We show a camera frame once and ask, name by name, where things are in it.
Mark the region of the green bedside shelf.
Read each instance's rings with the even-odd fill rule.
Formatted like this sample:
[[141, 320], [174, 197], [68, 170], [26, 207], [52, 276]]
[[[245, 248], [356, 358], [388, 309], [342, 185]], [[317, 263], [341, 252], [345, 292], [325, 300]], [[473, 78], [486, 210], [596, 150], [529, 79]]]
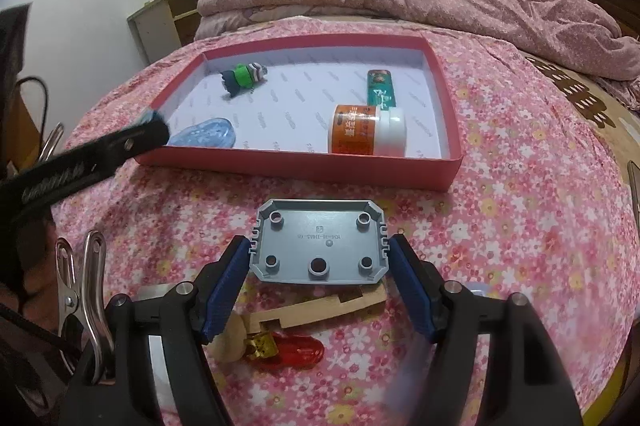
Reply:
[[190, 44], [200, 26], [198, 0], [151, 0], [127, 18], [146, 65]]

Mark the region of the brown patterned blanket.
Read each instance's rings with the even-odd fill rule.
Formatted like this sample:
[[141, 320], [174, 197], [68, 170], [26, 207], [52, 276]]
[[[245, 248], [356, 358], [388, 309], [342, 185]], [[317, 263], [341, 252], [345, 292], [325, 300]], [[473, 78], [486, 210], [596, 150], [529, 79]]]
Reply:
[[626, 183], [628, 163], [639, 164], [639, 118], [583, 74], [521, 52], [546, 76], [611, 149]]

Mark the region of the silver metal spring clip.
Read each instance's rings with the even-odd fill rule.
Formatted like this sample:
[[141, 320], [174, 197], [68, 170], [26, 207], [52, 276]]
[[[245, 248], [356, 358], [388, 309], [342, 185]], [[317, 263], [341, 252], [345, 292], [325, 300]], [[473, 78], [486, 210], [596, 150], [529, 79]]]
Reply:
[[111, 371], [115, 350], [103, 301], [105, 257], [105, 238], [97, 230], [86, 235], [79, 263], [65, 238], [58, 238], [54, 245], [58, 336], [76, 349], [89, 347], [91, 359], [85, 375], [89, 384], [103, 382]]

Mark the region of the pink floral bed sheet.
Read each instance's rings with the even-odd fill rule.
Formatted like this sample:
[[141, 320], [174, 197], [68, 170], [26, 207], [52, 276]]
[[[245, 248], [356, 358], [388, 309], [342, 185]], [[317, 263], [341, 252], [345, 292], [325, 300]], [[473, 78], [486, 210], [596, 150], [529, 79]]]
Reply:
[[[405, 234], [446, 279], [481, 282], [489, 295], [526, 295], [587, 409], [622, 353], [639, 300], [639, 238], [630, 190], [602, 132], [508, 42], [382, 22], [292, 18], [205, 39], [152, 65], [104, 96], [69, 146], [132, 123], [201, 51], [302, 34], [411, 34], [436, 54], [452, 93], [464, 147], [448, 193], [147, 168], [53, 209], [58, 235], [81, 248], [103, 232], [106, 298], [190, 279], [234, 235], [249, 235], [270, 198], [375, 201], [390, 234]], [[302, 332], [326, 353], [310, 370], [265, 373], [246, 362], [213, 366], [235, 425], [390, 425], [385, 397], [408, 354], [412, 329], [390, 284], [381, 310]]]

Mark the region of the green striped toy figure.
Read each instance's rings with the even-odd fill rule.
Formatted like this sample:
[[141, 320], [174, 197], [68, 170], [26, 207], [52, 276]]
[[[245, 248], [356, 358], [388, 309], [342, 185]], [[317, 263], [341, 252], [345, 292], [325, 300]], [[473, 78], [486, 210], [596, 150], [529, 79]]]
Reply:
[[230, 97], [236, 97], [265, 82], [267, 74], [268, 69], [262, 64], [239, 64], [235, 68], [221, 71], [221, 83]]

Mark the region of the wooden mallet shaped piece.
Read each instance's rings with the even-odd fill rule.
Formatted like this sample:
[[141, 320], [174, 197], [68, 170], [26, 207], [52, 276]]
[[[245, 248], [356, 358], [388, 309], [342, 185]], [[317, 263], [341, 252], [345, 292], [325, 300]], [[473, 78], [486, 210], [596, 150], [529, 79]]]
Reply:
[[321, 298], [286, 305], [285, 307], [239, 314], [231, 312], [229, 321], [220, 335], [206, 347], [217, 362], [239, 361], [245, 354], [244, 342], [251, 334], [267, 331], [268, 324], [281, 330], [299, 328], [322, 321], [333, 320], [386, 302], [387, 291], [383, 282], [355, 288], [355, 296], [346, 298], [346, 291]]

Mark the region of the white pill bottle orange label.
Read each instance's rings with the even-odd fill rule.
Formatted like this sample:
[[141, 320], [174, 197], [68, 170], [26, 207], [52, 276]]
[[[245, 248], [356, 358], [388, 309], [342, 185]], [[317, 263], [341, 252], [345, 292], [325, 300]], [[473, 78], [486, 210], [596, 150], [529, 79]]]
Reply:
[[401, 108], [337, 105], [328, 135], [332, 154], [404, 157], [407, 125]]

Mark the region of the blue oval plastic disc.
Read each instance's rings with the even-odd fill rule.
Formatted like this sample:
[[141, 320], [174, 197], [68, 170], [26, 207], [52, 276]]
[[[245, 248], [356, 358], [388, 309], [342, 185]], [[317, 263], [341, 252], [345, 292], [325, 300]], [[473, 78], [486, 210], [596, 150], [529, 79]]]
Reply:
[[173, 135], [169, 146], [232, 149], [236, 135], [232, 123], [226, 118], [212, 118], [187, 127]]

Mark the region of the red translucent lighter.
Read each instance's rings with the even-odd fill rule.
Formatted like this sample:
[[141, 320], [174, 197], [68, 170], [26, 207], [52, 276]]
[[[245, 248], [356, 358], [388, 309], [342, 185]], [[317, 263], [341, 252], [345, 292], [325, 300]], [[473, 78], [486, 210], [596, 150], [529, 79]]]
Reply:
[[245, 340], [244, 359], [265, 371], [306, 370], [317, 365], [323, 356], [322, 342], [310, 336], [262, 332]]

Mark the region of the teal printed lighter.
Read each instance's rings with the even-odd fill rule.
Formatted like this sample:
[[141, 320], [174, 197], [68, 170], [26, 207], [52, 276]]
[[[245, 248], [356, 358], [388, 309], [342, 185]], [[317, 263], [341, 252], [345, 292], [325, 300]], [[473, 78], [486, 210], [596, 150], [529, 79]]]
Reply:
[[386, 69], [371, 69], [367, 73], [367, 103], [388, 111], [396, 106], [393, 79]]

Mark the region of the grey plastic mounting plate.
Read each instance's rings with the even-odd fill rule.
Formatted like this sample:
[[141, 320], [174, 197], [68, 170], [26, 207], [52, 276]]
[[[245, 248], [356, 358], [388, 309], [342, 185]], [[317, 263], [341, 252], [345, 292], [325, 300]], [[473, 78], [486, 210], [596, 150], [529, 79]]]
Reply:
[[389, 250], [384, 211], [373, 201], [273, 198], [257, 210], [250, 270], [265, 283], [375, 285]]

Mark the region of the pink quilted duvet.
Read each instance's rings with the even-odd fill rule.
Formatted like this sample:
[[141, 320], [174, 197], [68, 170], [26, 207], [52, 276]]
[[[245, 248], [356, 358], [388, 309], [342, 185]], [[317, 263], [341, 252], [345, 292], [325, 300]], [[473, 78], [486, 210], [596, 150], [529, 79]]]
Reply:
[[196, 35], [292, 16], [378, 16], [472, 32], [597, 79], [635, 112], [639, 42], [589, 0], [198, 0]]

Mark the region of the red shallow cardboard box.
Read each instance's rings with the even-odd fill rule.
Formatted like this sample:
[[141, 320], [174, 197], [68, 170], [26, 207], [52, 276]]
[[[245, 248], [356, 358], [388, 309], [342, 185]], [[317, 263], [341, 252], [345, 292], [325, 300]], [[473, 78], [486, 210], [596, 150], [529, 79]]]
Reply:
[[[221, 71], [267, 67], [266, 81], [230, 97]], [[404, 157], [332, 154], [337, 105], [366, 105], [367, 73], [386, 69], [405, 113]], [[232, 123], [232, 149], [168, 144], [139, 163], [194, 170], [445, 192], [463, 157], [454, 104], [428, 42], [389, 34], [275, 37], [203, 50], [181, 65], [150, 104], [170, 137], [212, 118]]]

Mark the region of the smartphone with pink case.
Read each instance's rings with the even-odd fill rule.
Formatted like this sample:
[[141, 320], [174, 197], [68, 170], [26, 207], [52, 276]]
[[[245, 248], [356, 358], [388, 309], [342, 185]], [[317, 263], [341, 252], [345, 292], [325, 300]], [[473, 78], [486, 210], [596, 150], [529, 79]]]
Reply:
[[634, 161], [629, 160], [627, 171], [631, 189], [632, 212], [634, 213], [637, 229], [640, 230], [640, 168]]

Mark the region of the white earbuds case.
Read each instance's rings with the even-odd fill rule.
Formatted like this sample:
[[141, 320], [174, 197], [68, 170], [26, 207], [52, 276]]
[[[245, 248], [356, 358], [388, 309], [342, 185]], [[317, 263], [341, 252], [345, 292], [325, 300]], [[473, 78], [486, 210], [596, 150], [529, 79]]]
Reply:
[[[134, 301], [163, 297], [171, 287], [172, 284], [170, 283], [142, 286], [138, 289], [137, 293], [134, 294]], [[160, 414], [162, 414], [163, 422], [165, 425], [168, 425], [176, 414], [176, 406], [165, 364], [162, 339], [160, 336], [150, 335], [148, 345], [156, 401], [160, 408]]]

